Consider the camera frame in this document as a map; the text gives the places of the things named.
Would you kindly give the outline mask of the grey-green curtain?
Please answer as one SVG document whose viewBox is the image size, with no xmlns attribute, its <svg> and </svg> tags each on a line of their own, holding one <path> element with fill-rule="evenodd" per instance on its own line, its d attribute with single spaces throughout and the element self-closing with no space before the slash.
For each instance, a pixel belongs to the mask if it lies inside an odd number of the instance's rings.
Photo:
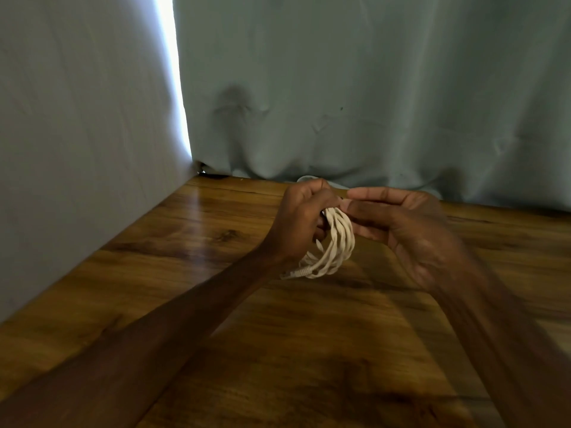
<svg viewBox="0 0 571 428">
<path fill-rule="evenodd" d="M 571 0 L 173 0 L 206 173 L 571 212 Z"/>
</svg>

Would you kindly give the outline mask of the person's right forearm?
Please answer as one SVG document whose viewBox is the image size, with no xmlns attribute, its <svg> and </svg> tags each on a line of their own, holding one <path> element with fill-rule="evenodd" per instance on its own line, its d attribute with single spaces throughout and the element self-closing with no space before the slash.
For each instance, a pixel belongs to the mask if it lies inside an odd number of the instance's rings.
<svg viewBox="0 0 571 428">
<path fill-rule="evenodd" d="M 571 428 L 571 359 L 473 258 L 427 267 L 426 283 L 507 428 Z"/>
</svg>

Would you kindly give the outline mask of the person's right hand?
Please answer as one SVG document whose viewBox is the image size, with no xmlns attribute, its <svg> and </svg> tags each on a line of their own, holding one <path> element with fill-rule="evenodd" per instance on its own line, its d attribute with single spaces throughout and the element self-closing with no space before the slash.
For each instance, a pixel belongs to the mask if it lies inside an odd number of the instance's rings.
<svg viewBox="0 0 571 428">
<path fill-rule="evenodd" d="M 388 228 L 353 223 L 357 236 L 385 244 L 410 278 L 424 290 L 460 284 L 480 273 L 479 262 L 449 227 L 440 201 L 420 191 L 390 187 L 359 187 L 342 201 L 369 201 L 393 206 Z"/>
</svg>

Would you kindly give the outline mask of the person's left hand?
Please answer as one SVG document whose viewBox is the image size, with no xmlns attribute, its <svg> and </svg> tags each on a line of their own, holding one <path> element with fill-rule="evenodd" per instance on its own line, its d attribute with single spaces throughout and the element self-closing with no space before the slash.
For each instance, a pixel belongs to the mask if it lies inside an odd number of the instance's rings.
<svg viewBox="0 0 571 428">
<path fill-rule="evenodd" d="M 296 265 L 315 239 L 325 237 L 320 214 L 338 208 L 340 198 L 324 179 L 289 184 L 261 249 L 284 269 Z"/>
</svg>

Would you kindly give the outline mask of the person's left forearm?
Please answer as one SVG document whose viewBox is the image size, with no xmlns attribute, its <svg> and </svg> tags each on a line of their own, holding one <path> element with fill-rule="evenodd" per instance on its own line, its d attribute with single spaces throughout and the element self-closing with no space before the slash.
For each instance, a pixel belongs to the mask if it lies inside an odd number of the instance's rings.
<svg viewBox="0 0 571 428">
<path fill-rule="evenodd" d="M 256 248 L 0 402 L 0 428 L 133 428 L 200 342 L 296 263 Z"/>
</svg>

